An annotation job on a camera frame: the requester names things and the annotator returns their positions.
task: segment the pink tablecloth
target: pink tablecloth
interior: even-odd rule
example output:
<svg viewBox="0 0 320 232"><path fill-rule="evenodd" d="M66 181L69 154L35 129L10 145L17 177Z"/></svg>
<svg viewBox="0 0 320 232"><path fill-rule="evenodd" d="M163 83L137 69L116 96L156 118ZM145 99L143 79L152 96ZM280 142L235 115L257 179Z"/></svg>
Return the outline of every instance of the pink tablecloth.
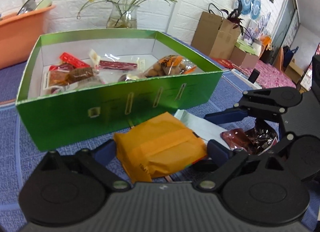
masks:
<svg viewBox="0 0 320 232"><path fill-rule="evenodd" d="M278 69L276 69L270 64L266 64L259 60L255 68L260 72L260 75L257 79L257 83L263 88L275 88L285 86L296 88L296 85L288 76L286 76L283 72L280 72ZM251 68L236 67L236 69L241 71L246 76L250 76L250 74L253 71L253 69Z"/></svg>

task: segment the snack package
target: snack package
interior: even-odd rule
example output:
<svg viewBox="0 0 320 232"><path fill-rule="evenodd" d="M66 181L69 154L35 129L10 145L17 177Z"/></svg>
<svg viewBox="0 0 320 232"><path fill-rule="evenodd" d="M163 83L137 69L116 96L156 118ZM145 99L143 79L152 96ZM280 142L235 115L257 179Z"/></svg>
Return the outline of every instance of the snack package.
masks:
<svg viewBox="0 0 320 232"><path fill-rule="evenodd" d="M228 144L231 150L242 148L249 154L253 154L252 143L245 135L242 128L232 129L220 134L221 138Z"/></svg>
<svg viewBox="0 0 320 232"><path fill-rule="evenodd" d="M139 70L132 70L129 71L128 73L122 75L118 82L120 81L130 81L130 80L139 80L139 79L144 79L145 76L142 72L140 72Z"/></svg>
<svg viewBox="0 0 320 232"><path fill-rule="evenodd" d="M95 75L95 70L91 67L76 68L70 72L61 70L50 70L44 76L44 90L54 93L63 86L88 79Z"/></svg>
<svg viewBox="0 0 320 232"><path fill-rule="evenodd" d="M264 120L256 119L252 129L242 128L222 132L221 138L230 149L243 148L251 155L261 154L277 143L276 131Z"/></svg>
<svg viewBox="0 0 320 232"><path fill-rule="evenodd" d="M80 59L74 57L71 54L68 54L66 52L64 52L62 55L60 55L59 57L63 62L66 62L68 64L73 65L76 68L87 68L90 67L89 64L81 61Z"/></svg>
<svg viewBox="0 0 320 232"><path fill-rule="evenodd" d="M67 75L68 75L68 72L66 71L59 71L59 70L48 71L45 76L44 89L54 87L54 86L68 85Z"/></svg>
<svg viewBox="0 0 320 232"><path fill-rule="evenodd" d="M60 65L51 65L49 70L59 70L59 71L71 71L74 70L75 67L67 62L64 62Z"/></svg>
<svg viewBox="0 0 320 232"><path fill-rule="evenodd" d="M89 56L94 64L95 69L111 69L111 70L135 70L138 65L133 62L120 62L119 57L113 55L106 55L110 61L102 60L101 57L94 51L91 50Z"/></svg>
<svg viewBox="0 0 320 232"><path fill-rule="evenodd" d="M114 140L132 183L174 174L207 155L204 141L168 112L115 133Z"/></svg>
<svg viewBox="0 0 320 232"><path fill-rule="evenodd" d="M68 84L72 84L92 76L94 76L94 73L91 67L76 68L67 74L66 81Z"/></svg>
<svg viewBox="0 0 320 232"><path fill-rule="evenodd" d="M196 65L182 56L169 55L161 58L144 74L146 77L188 74L196 69Z"/></svg>
<svg viewBox="0 0 320 232"><path fill-rule="evenodd" d="M99 76L93 76L87 79L80 80L78 82L61 86L57 89L55 89L52 94L70 91L70 90L76 90L76 89L82 89L82 88L88 88L88 87L94 87L105 84L103 80Z"/></svg>

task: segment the metal bowl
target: metal bowl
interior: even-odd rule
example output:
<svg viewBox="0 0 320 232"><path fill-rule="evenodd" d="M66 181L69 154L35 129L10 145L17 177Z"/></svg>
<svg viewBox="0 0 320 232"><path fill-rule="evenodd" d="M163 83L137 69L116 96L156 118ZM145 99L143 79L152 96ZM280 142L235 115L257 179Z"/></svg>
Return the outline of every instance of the metal bowl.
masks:
<svg viewBox="0 0 320 232"><path fill-rule="evenodd" d="M27 0L27 2L22 6L17 15L28 13L33 11L37 6L36 0Z"/></svg>

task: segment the orange package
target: orange package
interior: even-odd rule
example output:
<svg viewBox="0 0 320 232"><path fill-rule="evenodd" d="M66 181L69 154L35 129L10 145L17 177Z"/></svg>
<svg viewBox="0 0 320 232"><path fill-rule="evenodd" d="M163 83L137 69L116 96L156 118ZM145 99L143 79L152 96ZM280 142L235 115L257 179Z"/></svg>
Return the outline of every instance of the orange package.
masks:
<svg viewBox="0 0 320 232"><path fill-rule="evenodd" d="M168 112L115 133L114 140L132 183L174 174L207 155L204 141Z"/></svg>

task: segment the green box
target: green box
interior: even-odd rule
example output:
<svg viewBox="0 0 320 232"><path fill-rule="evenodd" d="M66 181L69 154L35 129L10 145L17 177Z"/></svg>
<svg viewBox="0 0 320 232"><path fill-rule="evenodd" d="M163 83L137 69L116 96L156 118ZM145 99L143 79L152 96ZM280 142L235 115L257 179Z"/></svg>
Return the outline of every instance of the green box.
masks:
<svg viewBox="0 0 320 232"><path fill-rule="evenodd" d="M88 59L98 54L153 56L182 55L198 72L110 83L42 95L44 70L69 52ZM39 37L30 54L18 90L16 107L39 150L57 147L137 125L163 112L173 113L206 103L222 70L191 47L157 31L90 29Z"/></svg>

